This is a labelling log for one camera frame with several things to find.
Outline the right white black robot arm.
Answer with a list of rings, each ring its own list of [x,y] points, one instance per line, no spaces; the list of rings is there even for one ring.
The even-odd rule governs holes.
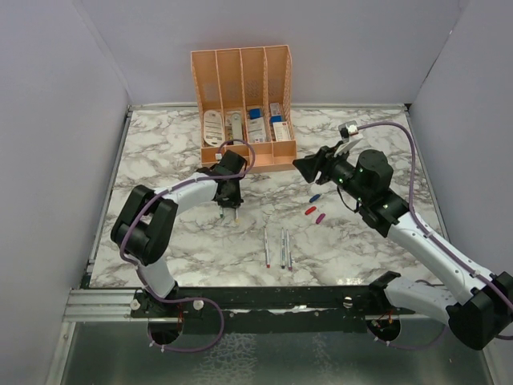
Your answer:
[[[400,245],[446,287],[447,293],[389,273],[368,294],[370,308],[385,314],[394,307],[447,325],[467,347],[480,351],[512,323],[512,276],[494,274],[441,238],[390,187],[394,170],[386,155],[365,150],[356,164],[326,146],[293,161],[309,183],[333,182],[357,202],[362,220]]]

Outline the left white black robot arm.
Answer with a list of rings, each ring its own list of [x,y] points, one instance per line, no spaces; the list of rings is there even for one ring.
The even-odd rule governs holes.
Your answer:
[[[209,168],[199,168],[188,179],[171,187],[132,189],[111,230],[120,257],[136,267],[143,287],[151,293],[149,306],[159,316],[172,314],[177,282],[164,260],[176,217],[207,202],[221,209],[237,210],[243,203],[240,180],[248,161],[226,151]]]

